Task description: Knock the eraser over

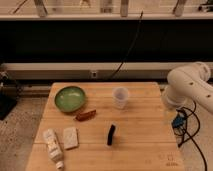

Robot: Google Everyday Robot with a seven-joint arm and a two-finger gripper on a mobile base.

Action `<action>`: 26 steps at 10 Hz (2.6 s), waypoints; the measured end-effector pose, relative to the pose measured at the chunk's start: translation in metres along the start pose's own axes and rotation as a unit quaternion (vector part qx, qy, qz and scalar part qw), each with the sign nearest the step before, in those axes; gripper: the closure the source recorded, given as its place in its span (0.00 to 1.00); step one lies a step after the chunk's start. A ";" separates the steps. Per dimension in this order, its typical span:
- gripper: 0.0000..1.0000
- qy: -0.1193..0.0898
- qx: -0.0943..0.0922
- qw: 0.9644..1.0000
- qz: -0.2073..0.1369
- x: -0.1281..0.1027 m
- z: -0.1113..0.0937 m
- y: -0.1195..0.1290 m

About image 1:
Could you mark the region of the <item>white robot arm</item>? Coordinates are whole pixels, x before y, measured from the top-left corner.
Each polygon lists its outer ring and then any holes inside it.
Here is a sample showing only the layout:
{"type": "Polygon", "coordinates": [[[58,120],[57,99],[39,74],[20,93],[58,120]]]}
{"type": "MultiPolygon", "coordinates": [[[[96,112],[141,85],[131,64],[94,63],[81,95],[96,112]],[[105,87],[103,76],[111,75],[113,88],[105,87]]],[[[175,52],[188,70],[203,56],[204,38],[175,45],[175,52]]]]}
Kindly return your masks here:
{"type": "Polygon", "coordinates": [[[168,109],[183,107],[192,99],[213,114],[213,86],[207,83],[211,70],[204,62],[194,62],[177,67],[167,75],[168,85],[162,93],[162,101],[168,109]]]}

